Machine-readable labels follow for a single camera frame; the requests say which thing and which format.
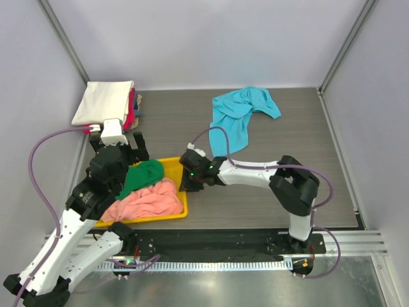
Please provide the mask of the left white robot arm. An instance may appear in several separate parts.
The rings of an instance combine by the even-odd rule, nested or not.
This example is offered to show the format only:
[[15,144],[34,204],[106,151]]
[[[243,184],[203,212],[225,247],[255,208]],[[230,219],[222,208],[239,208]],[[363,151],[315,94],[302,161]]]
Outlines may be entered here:
[[137,245],[135,230],[113,223],[90,247],[72,256],[90,229],[113,204],[125,185],[127,171],[136,163],[126,136],[102,134],[102,144],[74,187],[56,228],[34,260],[19,274],[9,275],[3,285],[15,295],[14,305],[64,306],[77,285],[102,262]]

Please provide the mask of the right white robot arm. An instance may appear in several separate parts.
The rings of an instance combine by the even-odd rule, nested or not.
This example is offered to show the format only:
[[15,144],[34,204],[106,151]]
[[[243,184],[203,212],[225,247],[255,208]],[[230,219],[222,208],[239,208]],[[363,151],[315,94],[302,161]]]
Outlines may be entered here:
[[229,157],[207,158],[201,150],[188,149],[180,157],[189,180],[195,184],[248,185],[269,189],[289,214],[288,245],[295,250],[309,247],[312,209],[319,179],[292,156],[279,161],[244,162]]

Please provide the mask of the cyan t shirt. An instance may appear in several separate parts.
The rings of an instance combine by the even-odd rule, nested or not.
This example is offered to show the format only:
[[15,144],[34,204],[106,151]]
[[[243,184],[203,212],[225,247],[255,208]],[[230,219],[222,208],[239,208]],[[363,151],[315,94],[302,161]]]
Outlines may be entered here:
[[213,156],[233,154],[249,144],[248,125],[253,113],[273,119],[281,116],[265,88],[246,87],[212,99],[209,141]]

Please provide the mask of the yellow plastic tray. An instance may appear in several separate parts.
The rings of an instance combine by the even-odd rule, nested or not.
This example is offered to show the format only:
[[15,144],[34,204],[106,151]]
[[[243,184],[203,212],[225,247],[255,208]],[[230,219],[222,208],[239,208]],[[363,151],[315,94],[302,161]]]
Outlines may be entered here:
[[158,159],[157,162],[161,163],[164,170],[163,179],[154,185],[132,191],[130,188],[134,188],[139,180],[134,171],[139,165],[130,167],[131,175],[125,182],[127,189],[105,211],[95,225],[97,228],[107,228],[115,221],[125,224],[147,223],[187,216],[187,193],[180,190],[183,167],[179,158]]

